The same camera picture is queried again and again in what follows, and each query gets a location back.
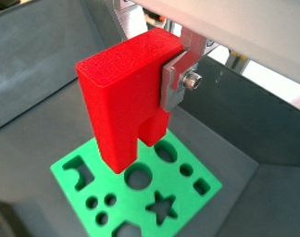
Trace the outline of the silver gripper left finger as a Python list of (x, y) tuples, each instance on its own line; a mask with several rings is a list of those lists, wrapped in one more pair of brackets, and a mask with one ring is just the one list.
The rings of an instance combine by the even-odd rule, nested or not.
[(131, 39), (147, 31), (142, 7), (130, 0), (113, 0), (113, 6), (125, 38)]

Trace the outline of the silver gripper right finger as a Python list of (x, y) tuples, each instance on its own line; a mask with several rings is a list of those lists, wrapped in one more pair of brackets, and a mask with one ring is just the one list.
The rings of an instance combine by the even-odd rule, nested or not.
[(159, 106), (166, 112), (183, 100), (185, 90), (199, 86), (202, 76), (195, 72), (197, 64), (218, 46), (187, 28), (182, 28), (179, 42), (183, 51), (162, 67)]

